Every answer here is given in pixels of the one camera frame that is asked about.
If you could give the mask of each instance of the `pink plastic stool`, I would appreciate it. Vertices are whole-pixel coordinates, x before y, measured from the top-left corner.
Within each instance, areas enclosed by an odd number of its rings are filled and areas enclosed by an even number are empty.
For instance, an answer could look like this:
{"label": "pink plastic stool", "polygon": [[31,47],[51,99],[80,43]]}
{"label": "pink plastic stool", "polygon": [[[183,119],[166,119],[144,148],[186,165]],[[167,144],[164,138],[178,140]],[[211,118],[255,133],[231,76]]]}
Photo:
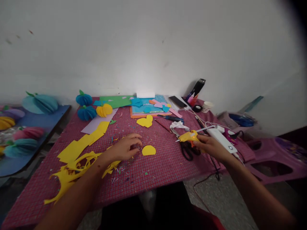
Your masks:
{"label": "pink plastic stool", "polygon": [[[278,137],[255,139],[247,142],[247,144],[254,150],[256,159],[247,162],[245,166],[252,174],[261,179],[263,184],[307,177],[307,151],[302,147]],[[285,175],[269,177],[252,166],[252,164],[265,164],[265,162],[284,164],[290,167],[292,172]],[[271,170],[274,174],[278,174],[276,167],[272,167]]]}

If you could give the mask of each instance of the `white cup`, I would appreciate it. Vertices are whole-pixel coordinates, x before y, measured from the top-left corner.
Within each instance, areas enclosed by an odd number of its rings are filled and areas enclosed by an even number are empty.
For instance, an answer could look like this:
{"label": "white cup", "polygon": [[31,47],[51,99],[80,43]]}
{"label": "white cup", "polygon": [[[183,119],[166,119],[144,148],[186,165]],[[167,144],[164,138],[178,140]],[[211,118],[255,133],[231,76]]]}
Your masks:
{"label": "white cup", "polygon": [[207,113],[212,107],[214,107],[214,104],[211,102],[204,102],[203,106],[202,106],[202,112],[203,113]]}

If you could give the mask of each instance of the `white wall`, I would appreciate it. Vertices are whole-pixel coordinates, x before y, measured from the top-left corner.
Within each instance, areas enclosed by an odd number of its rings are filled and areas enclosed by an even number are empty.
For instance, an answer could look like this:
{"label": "white wall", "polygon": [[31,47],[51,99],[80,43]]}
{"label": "white wall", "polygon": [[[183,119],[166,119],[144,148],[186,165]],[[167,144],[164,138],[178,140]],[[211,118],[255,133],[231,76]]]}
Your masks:
{"label": "white wall", "polygon": [[205,78],[213,112],[236,111],[303,66],[279,0],[2,0],[0,22],[0,103],[183,95]]}
{"label": "white wall", "polygon": [[279,136],[307,126],[307,78],[302,70],[272,89],[249,113],[262,132]]}

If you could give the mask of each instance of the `scissors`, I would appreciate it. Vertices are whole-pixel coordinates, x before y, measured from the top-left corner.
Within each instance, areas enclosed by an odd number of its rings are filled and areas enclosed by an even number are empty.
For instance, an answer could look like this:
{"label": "scissors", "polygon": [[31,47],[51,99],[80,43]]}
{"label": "scissors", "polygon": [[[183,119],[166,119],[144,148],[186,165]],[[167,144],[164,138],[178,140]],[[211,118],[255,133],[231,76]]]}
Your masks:
{"label": "scissors", "polygon": [[[176,135],[177,138],[180,137],[180,135],[177,133],[177,131],[174,128],[170,128],[170,129],[173,132],[173,134]],[[179,143],[180,143],[180,146],[181,146],[182,155],[188,161],[193,160],[193,154],[192,153],[194,153],[197,156],[199,156],[201,154],[200,151],[198,151],[195,147],[192,147],[190,142],[179,142]]]}

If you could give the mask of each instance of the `person's left hand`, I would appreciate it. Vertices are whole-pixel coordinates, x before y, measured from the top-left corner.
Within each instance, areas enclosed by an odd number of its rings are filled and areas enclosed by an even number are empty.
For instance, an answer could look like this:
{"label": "person's left hand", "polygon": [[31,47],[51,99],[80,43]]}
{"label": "person's left hand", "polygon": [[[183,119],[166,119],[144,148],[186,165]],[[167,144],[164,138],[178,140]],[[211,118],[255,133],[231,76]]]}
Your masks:
{"label": "person's left hand", "polygon": [[142,137],[139,134],[129,134],[105,151],[103,155],[109,155],[113,161],[128,160],[138,152],[138,148],[131,149],[132,145],[139,144],[143,146],[140,138]]}

